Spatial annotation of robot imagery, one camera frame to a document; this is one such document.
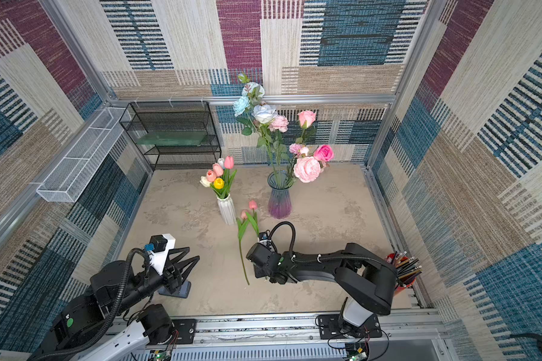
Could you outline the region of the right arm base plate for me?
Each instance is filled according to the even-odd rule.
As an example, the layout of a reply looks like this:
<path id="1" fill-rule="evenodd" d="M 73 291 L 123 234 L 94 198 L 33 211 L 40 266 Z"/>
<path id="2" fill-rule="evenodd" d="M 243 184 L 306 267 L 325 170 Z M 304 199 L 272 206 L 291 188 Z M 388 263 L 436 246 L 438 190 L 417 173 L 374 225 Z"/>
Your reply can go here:
<path id="1" fill-rule="evenodd" d="M 315 324 L 319 328 L 322 340 L 382 337 L 379 318 L 375 314 L 370 315 L 359 326 L 345 321 L 339 314 L 320 314 L 315 318 Z"/>

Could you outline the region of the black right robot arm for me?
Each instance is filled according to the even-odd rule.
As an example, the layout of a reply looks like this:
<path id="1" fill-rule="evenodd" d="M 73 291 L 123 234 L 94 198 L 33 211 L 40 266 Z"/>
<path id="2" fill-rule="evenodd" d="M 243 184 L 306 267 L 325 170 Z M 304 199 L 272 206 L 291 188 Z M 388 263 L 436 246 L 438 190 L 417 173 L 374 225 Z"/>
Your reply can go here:
<path id="1" fill-rule="evenodd" d="M 251 247 L 246 259 L 254 265 L 256 278 L 267 278 L 272 284 L 327 281 L 343 288 L 348 297 L 338 318 L 320 317 L 317 321 L 325 331 L 323 339 L 382 335 L 379 317 L 391 314 L 397 271 L 361 245 L 348 243 L 331 254 L 279 254 L 259 242 Z"/>

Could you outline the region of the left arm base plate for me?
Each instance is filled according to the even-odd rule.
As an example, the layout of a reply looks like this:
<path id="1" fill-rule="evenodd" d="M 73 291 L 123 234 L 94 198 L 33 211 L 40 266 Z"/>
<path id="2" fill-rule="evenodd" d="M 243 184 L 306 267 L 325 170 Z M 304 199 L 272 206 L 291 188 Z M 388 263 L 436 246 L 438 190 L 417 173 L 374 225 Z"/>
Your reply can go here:
<path id="1" fill-rule="evenodd" d="M 173 319 L 173 337 L 169 346 L 194 343 L 197 319 Z"/>

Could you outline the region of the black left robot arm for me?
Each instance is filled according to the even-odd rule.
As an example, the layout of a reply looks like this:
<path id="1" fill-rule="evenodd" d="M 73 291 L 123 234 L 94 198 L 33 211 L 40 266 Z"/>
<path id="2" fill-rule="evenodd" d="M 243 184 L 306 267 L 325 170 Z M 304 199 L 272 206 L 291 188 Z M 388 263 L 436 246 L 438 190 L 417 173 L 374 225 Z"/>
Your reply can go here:
<path id="1" fill-rule="evenodd" d="M 189 247 L 167 252 L 163 273 L 151 266 L 148 252 L 132 249 L 125 260 L 111 262 L 91 278 L 91 285 L 55 317 L 52 327 L 31 360 L 69 360 L 93 347 L 110 329 L 116 317 L 144 299 L 152 300 L 160 289 L 182 289 L 200 257 L 185 257 Z"/>

